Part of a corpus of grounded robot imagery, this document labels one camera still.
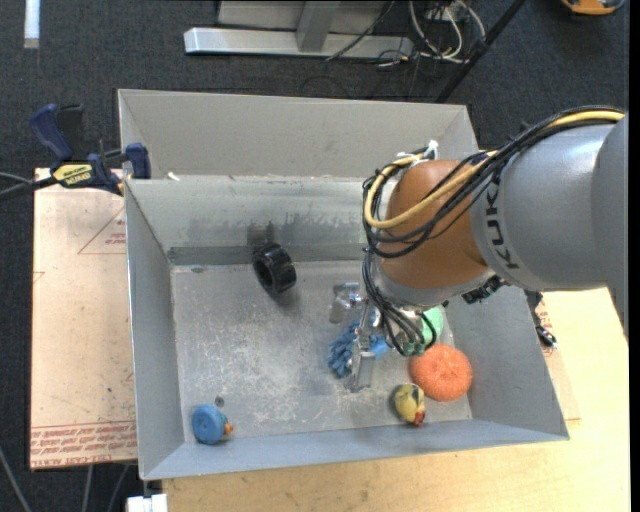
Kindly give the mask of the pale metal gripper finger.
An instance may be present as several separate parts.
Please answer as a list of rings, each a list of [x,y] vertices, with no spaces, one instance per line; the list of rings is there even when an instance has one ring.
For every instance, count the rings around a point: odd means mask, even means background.
[[[346,387],[350,392],[359,392],[369,388],[372,383],[376,354],[365,350],[356,352],[351,359],[351,374]]]
[[[329,311],[330,323],[341,323],[347,311],[356,308],[363,301],[360,283],[348,281],[333,287],[334,299]]]

